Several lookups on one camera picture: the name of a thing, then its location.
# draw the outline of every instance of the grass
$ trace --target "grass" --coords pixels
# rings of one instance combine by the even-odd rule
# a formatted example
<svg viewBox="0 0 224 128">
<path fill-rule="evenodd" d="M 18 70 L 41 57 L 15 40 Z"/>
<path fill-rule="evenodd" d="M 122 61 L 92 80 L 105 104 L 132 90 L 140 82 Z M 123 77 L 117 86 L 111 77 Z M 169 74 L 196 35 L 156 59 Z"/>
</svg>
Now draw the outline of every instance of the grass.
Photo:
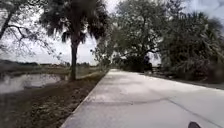
<svg viewBox="0 0 224 128">
<path fill-rule="evenodd" d="M 73 83 L 0 96 L 2 128 L 58 128 L 95 87 L 104 73 L 94 73 Z"/>
</svg>

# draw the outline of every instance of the water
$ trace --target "water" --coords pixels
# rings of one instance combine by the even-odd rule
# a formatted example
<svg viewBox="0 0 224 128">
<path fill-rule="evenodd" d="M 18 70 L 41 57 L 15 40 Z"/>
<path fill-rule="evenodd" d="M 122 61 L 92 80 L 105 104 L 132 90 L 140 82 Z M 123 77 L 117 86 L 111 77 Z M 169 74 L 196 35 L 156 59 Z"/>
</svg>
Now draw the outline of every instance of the water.
<svg viewBox="0 0 224 128">
<path fill-rule="evenodd" d="M 56 83 L 65 79 L 65 76 L 62 77 L 50 74 L 22 75 L 19 77 L 5 76 L 0 80 L 0 94 L 43 87 L 47 84 Z"/>
</svg>

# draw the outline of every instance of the road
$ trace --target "road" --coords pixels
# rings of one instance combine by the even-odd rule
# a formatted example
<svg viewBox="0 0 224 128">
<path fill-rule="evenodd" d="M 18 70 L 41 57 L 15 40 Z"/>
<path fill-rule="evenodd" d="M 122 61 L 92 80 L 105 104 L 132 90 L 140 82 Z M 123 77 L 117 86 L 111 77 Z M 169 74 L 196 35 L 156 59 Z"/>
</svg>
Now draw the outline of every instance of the road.
<svg viewBox="0 0 224 128">
<path fill-rule="evenodd" d="M 111 70 L 61 128 L 224 128 L 224 91 Z"/>
</svg>

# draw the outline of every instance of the sky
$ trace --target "sky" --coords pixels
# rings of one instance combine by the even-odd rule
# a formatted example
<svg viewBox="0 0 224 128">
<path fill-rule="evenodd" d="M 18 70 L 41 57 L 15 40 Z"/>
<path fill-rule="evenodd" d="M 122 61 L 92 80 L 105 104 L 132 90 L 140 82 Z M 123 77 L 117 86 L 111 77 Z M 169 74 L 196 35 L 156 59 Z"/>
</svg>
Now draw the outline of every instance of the sky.
<svg viewBox="0 0 224 128">
<path fill-rule="evenodd" d="M 106 0 L 108 12 L 114 12 L 116 5 L 120 0 Z M 190 0 L 187 4 L 186 9 L 188 11 L 202 11 L 208 14 L 210 18 L 217 18 L 224 25 L 224 0 Z M 60 63 L 56 58 L 48 55 L 45 50 L 41 50 L 38 46 L 35 47 L 34 56 L 17 56 L 10 53 L 3 55 L 3 59 L 10 59 L 14 61 L 22 62 L 38 62 L 38 63 Z M 54 46 L 57 53 L 62 53 L 62 60 L 70 62 L 71 60 L 71 50 L 70 44 L 63 44 L 61 42 L 55 42 Z M 84 44 L 81 44 L 78 48 L 78 62 L 88 62 L 91 64 L 96 64 L 94 61 L 94 55 L 90 52 L 91 49 L 96 47 L 96 40 L 87 38 Z"/>
</svg>

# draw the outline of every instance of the concrete path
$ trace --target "concrete path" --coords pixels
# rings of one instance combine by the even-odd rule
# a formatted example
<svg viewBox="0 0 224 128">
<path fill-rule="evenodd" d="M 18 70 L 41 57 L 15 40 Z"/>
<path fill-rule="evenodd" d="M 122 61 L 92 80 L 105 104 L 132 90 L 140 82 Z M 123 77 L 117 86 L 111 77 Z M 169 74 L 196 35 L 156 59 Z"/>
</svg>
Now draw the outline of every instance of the concrete path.
<svg viewBox="0 0 224 128">
<path fill-rule="evenodd" d="M 61 128 L 224 128 L 224 91 L 111 70 Z"/>
</svg>

